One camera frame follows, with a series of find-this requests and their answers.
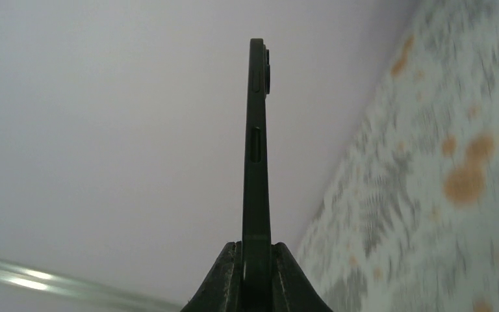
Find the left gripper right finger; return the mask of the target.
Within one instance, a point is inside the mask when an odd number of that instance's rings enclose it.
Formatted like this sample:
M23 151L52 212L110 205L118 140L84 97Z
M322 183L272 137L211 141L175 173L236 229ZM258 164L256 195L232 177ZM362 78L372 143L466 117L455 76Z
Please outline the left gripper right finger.
M272 246L272 309L275 312L332 312L317 294L287 245Z

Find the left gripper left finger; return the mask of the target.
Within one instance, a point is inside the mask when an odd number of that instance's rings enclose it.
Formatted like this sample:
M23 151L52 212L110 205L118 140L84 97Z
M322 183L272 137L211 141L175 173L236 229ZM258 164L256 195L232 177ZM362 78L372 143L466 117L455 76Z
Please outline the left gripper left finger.
M228 242L181 312L242 311L241 242Z

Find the black phone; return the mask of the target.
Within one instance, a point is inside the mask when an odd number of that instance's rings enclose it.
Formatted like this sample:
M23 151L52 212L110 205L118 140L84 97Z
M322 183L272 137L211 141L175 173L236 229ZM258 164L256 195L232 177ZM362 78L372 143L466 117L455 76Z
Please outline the black phone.
M242 213L242 308L272 310L272 251L266 141L268 50L261 38L249 44Z

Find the floral patterned table mat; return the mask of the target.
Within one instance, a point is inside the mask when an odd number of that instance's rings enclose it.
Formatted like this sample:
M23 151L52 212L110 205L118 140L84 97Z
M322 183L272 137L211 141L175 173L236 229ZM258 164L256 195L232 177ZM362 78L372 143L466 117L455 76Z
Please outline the floral patterned table mat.
M499 311L499 1L423 1L296 256L334 311Z

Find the aluminium mounting rail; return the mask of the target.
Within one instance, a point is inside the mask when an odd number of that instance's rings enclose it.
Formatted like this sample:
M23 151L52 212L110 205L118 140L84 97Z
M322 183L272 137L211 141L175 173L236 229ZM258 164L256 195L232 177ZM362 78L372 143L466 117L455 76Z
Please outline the aluminium mounting rail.
M0 284L122 311L180 311L179 304L0 259Z

